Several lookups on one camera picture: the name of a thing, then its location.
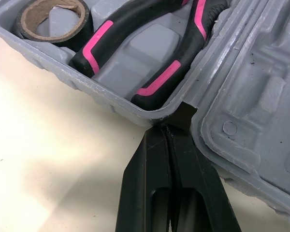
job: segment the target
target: plastic molded tray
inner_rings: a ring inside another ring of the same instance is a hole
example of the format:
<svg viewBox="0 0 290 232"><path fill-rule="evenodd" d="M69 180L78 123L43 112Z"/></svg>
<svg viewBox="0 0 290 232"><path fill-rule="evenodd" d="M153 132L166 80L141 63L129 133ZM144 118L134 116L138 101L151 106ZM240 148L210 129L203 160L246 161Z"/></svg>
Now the plastic molded tray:
<svg viewBox="0 0 290 232"><path fill-rule="evenodd" d="M191 133L219 174L290 220L290 0L229 1L185 79L152 112L129 99L179 43L189 4L138 29L89 79L67 65L70 49L21 39L15 19L28 1L0 0L0 37L7 44L138 125L166 119L182 102L198 109ZM85 0L95 29L126 1Z"/></svg>

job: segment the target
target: beige surface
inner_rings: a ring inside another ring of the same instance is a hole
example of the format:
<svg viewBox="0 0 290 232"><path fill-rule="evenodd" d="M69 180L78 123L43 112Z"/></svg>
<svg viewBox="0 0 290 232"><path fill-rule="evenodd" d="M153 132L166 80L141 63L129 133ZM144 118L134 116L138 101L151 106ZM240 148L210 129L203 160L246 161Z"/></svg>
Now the beige surface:
<svg viewBox="0 0 290 232"><path fill-rule="evenodd" d="M144 131L0 39L0 232L113 232ZM265 203L225 188L244 232L290 232Z"/></svg>

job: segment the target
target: pink and black handle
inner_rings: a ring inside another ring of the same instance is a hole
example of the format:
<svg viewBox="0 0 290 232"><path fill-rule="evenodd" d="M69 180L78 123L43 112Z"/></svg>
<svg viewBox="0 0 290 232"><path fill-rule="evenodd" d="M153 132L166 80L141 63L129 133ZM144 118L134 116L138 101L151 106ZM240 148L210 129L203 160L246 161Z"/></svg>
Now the pink and black handle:
<svg viewBox="0 0 290 232"><path fill-rule="evenodd" d="M93 77L122 42L136 29L188 0L130 0L110 15L88 43L71 59L70 66Z"/></svg>
<svg viewBox="0 0 290 232"><path fill-rule="evenodd" d="M194 0L188 25L178 48L163 67L137 91L131 102L148 111L161 108L203 48L218 15L227 7L226 0Z"/></svg>

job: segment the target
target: molded compartment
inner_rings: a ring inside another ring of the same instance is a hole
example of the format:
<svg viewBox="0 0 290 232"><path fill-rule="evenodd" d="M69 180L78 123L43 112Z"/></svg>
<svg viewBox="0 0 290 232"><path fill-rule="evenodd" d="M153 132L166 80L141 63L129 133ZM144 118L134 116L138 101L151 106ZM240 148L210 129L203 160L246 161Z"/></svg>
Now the molded compartment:
<svg viewBox="0 0 290 232"><path fill-rule="evenodd" d="M196 144L233 186L290 219L290 0L268 1L226 61L227 77L222 65L198 102Z"/></svg>
<svg viewBox="0 0 290 232"><path fill-rule="evenodd" d="M0 37L31 63L54 73L60 81L74 89L86 92L101 106L119 113L138 125L149 126L169 117L196 82L191 72L188 73L166 104L153 112L144 111L129 102L132 93L161 67L179 43L186 28L191 4L139 28L124 41L99 74L89 79L67 65L73 52L66 48L57 48L52 44L33 43L21 39L15 27L15 19L19 10L28 1L0 0ZM105 18L126 0L85 0L85 2L91 9L94 28L97 29ZM207 53L212 45L219 47L218 51L224 50L224 53L228 53L230 48L226 46L225 35L233 35L233 40L237 40L245 23L239 26L234 18L245 15L243 2L234 0L231 3L230 1L230 8L219 16L208 46L197 55L199 61L202 61L202 66L208 61L213 62L210 59L212 53ZM153 32L158 32L159 36L155 36ZM160 41L152 47L154 43L151 43L150 39L156 40L158 37L167 40L164 44ZM191 71L196 69L198 63L194 63Z"/></svg>

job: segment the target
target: black electrical tape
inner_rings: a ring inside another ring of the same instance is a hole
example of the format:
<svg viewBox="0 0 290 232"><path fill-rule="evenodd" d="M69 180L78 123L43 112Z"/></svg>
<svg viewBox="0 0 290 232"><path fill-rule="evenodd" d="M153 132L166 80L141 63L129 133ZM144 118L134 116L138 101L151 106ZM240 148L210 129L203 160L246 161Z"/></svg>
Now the black electrical tape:
<svg viewBox="0 0 290 232"><path fill-rule="evenodd" d="M37 27L48 18L55 6L74 11L80 17L78 24L68 33L57 37L45 37L35 33ZM78 52L93 34L90 10L83 0L32 0L18 13L16 19L20 33L29 40L49 42L58 47L68 47Z"/></svg>

